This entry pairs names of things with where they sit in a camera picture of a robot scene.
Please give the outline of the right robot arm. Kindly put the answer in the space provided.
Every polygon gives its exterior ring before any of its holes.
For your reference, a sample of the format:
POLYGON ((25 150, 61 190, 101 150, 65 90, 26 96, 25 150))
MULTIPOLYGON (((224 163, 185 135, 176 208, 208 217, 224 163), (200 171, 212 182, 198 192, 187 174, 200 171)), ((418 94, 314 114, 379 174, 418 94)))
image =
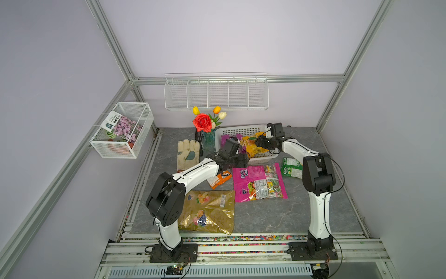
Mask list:
POLYGON ((329 202, 336 176, 331 157, 327 153, 315 152, 291 138, 260 136, 255 144, 270 151, 278 149, 302 164, 302 182, 310 199, 307 250, 312 254, 332 250, 334 245, 329 225, 329 202))

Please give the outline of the purple grape candy bag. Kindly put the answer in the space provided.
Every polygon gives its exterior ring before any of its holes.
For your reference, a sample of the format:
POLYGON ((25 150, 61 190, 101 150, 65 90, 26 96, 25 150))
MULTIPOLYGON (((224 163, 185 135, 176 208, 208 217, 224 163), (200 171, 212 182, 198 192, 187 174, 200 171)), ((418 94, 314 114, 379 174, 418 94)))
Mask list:
POLYGON ((236 135, 226 134, 226 135, 222 135, 221 136, 221 147, 223 147, 225 145, 227 140, 234 139, 234 138, 236 138, 237 142, 240 144, 238 152, 239 153, 246 153, 246 148, 245 148, 245 145, 244 145, 244 142, 243 142, 243 136, 241 134, 236 134, 236 135))

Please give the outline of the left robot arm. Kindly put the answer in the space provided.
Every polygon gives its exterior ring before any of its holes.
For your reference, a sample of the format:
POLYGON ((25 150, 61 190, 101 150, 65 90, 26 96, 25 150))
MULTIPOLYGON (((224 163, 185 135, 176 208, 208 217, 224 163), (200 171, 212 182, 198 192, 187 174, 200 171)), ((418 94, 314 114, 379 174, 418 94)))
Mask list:
POLYGON ((186 195, 202 182, 231 168, 247 167, 249 156, 245 153, 224 155, 222 152, 203 159, 181 173, 162 173, 146 200, 146 207, 160 233, 160 245, 168 251, 181 246, 178 219, 186 195))

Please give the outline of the white plastic basket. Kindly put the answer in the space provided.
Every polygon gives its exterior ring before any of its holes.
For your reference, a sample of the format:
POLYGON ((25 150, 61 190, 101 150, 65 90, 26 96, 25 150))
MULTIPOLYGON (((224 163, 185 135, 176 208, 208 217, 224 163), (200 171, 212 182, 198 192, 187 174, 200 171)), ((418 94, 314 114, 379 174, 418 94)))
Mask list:
MULTIPOLYGON (((235 136, 240 134, 242 136, 252 136, 258 132, 265 132, 266 125, 265 124, 256 124, 256 125, 248 125, 248 126, 234 126, 234 127, 221 127, 217 128, 215 133, 215 147, 216 151, 221 148, 221 139, 222 136, 235 136)), ((251 158, 248 162, 248 165, 264 165, 269 161, 278 157, 278 154, 271 153, 270 151, 266 153, 260 153, 251 158)))

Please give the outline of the yellow orange candy bag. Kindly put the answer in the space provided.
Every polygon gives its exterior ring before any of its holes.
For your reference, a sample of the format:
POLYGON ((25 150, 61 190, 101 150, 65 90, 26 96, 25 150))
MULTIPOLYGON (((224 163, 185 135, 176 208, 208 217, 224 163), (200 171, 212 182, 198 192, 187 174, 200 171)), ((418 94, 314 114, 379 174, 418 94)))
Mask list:
POLYGON ((255 144, 255 141, 263 134, 263 132, 257 132, 251 136, 242 137, 243 146, 250 158, 254 158, 257 154, 268 152, 267 149, 259 147, 255 144))

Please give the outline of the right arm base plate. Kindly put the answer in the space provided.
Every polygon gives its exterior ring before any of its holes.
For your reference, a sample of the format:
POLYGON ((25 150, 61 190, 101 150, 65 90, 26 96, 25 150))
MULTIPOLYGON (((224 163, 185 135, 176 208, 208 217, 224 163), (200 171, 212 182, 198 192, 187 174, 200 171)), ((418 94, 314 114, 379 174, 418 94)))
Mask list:
POLYGON ((328 262, 338 260, 339 256, 332 243, 319 246, 313 242, 290 242, 286 253, 293 261, 319 261, 328 262))

